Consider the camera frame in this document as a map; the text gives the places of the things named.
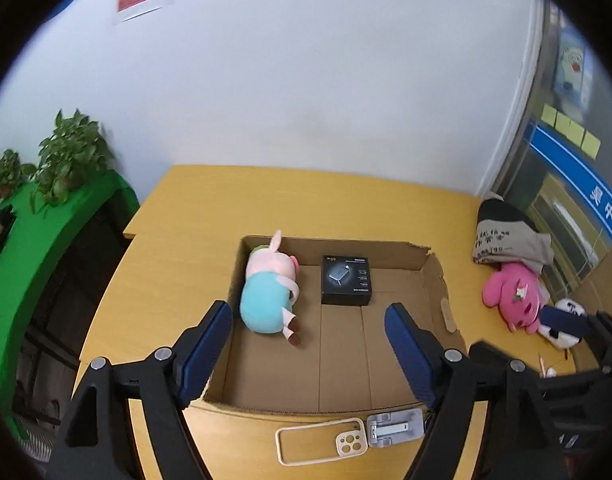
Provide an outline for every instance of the blue sign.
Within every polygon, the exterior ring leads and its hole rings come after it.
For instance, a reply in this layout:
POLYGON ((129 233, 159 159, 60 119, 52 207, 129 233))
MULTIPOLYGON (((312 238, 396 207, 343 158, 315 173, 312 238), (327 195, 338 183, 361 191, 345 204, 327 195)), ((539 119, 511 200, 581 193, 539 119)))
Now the blue sign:
POLYGON ((582 196, 612 238, 612 191, 583 160, 541 126, 531 148, 539 153, 582 196))

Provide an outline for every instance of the white and black plush toy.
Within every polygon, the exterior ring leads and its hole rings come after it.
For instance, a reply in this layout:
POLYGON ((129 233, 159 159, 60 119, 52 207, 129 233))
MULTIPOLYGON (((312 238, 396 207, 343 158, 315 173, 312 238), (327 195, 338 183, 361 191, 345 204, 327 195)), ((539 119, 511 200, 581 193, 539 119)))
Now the white and black plush toy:
MULTIPOLYGON (((568 298, 564 298, 563 300, 559 300, 557 303, 555 303, 555 308, 570 314, 577 314, 578 316, 586 315, 586 311, 584 310, 583 306, 577 303, 577 301, 569 300, 568 298)), ((548 339, 548 341, 553 343, 557 348, 562 350, 571 348, 571 346, 579 343, 579 338, 564 332, 560 332, 559 330, 555 330, 550 326, 541 325, 537 331, 548 339)))

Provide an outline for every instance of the green plant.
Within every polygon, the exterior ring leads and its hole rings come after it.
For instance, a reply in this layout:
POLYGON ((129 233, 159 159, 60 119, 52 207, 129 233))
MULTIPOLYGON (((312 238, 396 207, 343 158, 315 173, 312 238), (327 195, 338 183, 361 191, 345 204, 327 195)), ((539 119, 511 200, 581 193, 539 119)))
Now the green plant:
POLYGON ((19 153, 13 150, 4 151, 0 157, 0 200, 14 195, 36 170, 34 164, 22 164, 19 161, 19 153))
POLYGON ((30 197, 33 212, 38 194, 50 205, 66 202, 70 191, 106 170, 114 159, 99 123, 79 110, 68 118, 63 117, 60 110, 52 135, 39 146, 39 168, 34 178, 37 189, 30 197))

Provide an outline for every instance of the brown hoof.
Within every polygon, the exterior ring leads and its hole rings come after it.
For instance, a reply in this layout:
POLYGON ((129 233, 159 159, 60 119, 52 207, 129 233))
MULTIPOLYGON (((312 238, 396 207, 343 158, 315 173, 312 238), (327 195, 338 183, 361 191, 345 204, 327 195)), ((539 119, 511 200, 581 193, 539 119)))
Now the brown hoof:
POLYGON ((288 330, 292 330, 293 332, 300 331, 300 322, 296 317, 291 319, 291 322, 288 324, 288 330))
POLYGON ((299 334, 291 334, 291 336, 288 338, 288 342, 293 346, 297 346, 302 342, 302 339, 300 338, 299 334))

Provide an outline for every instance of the turquoise plush body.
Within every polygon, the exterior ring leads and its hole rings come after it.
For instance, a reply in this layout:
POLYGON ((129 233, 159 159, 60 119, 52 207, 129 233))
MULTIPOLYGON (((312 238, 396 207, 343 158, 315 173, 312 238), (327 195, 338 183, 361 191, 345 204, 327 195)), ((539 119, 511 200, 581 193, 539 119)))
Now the turquoise plush body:
POLYGON ((290 291, 277 281, 279 274, 265 270, 251 275, 241 291, 240 314, 246 326, 260 334, 284 328, 282 307, 292 312, 290 291))

